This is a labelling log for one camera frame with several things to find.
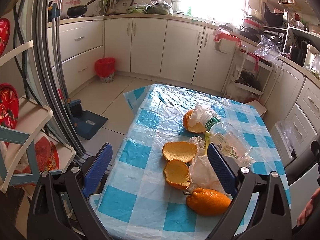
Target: blue and white checkered tablecloth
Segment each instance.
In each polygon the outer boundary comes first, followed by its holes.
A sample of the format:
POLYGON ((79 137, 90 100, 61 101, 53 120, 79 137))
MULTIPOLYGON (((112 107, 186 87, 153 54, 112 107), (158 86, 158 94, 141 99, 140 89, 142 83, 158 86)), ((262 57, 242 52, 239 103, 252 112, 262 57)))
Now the blue and white checkered tablecloth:
MULTIPOLYGON (((135 118, 100 195, 90 203, 114 239, 202 240, 220 217, 203 217, 188 208, 180 190, 163 175, 167 161, 162 147, 169 141, 188 141, 195 134, 182 125, 183 115, 196 103, 211 106, 223 122, 243 133, 253 147, 255 173, 277 171, 290 201, 289 186, 279 154, 258 112, 225 98, 167 85, 151 85, 124 94, 135 118)), ((236 234, 243 232, 257 200, 252 195, 236 234)))

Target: tablecloth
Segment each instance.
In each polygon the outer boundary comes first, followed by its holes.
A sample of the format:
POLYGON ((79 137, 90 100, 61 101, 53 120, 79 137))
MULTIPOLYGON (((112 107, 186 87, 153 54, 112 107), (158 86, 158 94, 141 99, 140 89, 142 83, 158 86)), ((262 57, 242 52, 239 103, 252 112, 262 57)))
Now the tablecloth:
MULTIPOLYGON (((275 144, 252 106, 205 93, 168 85, 151 85, 124 94, 135 118, 119 148, 115 164, 100 195, 90 203, 114 239, 205 239, 219 217, 203 217, 186 206, 180 190, 169 186, 163 175, 167 161, 162 147, 169 141, 195 136, 182 125, 183 115, 196 103, 212 107, 252 146, 255 173, 277 171, 288 202, 289 186, 275 144)), ((236 234, 243 232, 257 200, 252 195, 236 234)))

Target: wok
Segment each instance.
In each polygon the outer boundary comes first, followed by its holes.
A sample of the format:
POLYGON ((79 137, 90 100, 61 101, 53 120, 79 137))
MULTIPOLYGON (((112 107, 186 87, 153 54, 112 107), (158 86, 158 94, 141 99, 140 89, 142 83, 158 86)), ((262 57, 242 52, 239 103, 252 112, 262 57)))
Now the wok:
POLYGON ((77 5, 68 8, 67 14, 69 17, 76 17, 76 16, 81 16, 84 15, 88 9, 88 5, 93 3, 95 0, 91 0, 88 2, 86 5, 77 5))

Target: hanging trash bin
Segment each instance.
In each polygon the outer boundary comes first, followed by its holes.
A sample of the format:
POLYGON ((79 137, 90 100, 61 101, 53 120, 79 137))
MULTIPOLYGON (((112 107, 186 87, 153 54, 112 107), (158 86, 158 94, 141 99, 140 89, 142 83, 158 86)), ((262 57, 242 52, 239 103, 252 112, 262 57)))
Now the hanging trash bin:
POLYGON ((113 57, 101 58, 95 62, 94 70, 102 83, 110 83, 115 79, 115 62, 113 57))

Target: metal screw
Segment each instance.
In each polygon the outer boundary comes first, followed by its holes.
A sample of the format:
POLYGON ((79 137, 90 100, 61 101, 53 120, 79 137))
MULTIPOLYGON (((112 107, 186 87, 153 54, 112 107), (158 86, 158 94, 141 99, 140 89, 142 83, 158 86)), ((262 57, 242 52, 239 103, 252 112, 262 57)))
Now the metal screw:
POLYGON ((72 173, 77 173, 77 172, 79 172, 79 170, 80 170, 79 167, 73 167, 73 168, 71 169, 71 172, 72 172, 72 173))
POLYGON ((279 177, 279 174, 278 174, 278 172, 273 171, 273 172, 271 172, 271 176, 274 178, 277 178, 277 177, 279 177))
POLYGON ((249 169, 248 168, 246 168, 246 167, 242 167, 241 169, 240 169, 240 171, 242 172, 242 173, 244 173, 244 174, 247 174, 247 173, 249 173, 249 169))
POLYGON ((47 172, 47 171, 44 171, 44 172, 41 173, 41 176, 42 176, 42 177, 46 177, 46 176, 48 176, 48 175, 49 175, 49 172, 47 172))

